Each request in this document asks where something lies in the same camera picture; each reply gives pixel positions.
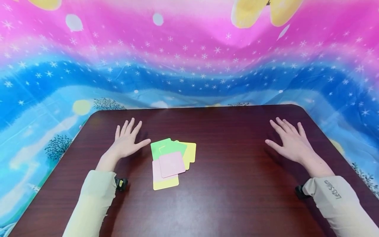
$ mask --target wooden table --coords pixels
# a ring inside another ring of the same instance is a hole
[[[334,236],[313,200],[294,194],[306,171],[264,143],[279,141],[269,124],[277,116],[302,122],[315,151],[379,224],[379,201],[307,113],[267,105],[94,113],[10,236],[61,236],[88,171],[112,144],[116,126],[132,117],[143,121],[138,140],[196,143],[196,162],[179,175],[179,186],[153,191],[150,146],[121,160],[117,176],[130,186],[117,192],[100,236]]]

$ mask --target pink card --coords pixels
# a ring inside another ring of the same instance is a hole
[[[161,174],[163,178],[186,171],[180,151],[161,155],[158,160],[161,165]]]
[[[154,182],[166,181],[166,180],[170,180],[176,177],[178,177],[177,174],[166,177],[166,178],[162,178],[161,165],[159,164],[159,160],[153,160],[153,181]]]

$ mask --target dark brown table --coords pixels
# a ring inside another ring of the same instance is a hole
[[[196,162],[179,175],[179,186],[153,191],[150,146],[121,160],[117,176],[130,185],[117,192],[100,236],[334,236],[313,200],[294,194],[306,171],[264,143],[280,142],[269,124],[277,116],[302,122],[315,151],[378,224],[379,201],[307,113],[267,105],[94,113],[10,236],[61,236],[88,171],[112,144],[116,126],[132,117],[143,121],[138,140],[196,143]]]

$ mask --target sleeve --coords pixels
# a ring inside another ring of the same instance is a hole
[[[101,224],[115,198],[114,172],[91,170],[63,237],[98,237]]]
[[[379,229],[341,176],[309,179],[303,192],[313,197],[337,237],[378,237]]]

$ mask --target cartoon backdrop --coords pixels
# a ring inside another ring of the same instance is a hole
[[[0,236],[98,110],[296,104],[379,197],[376,0],[0,4]]]

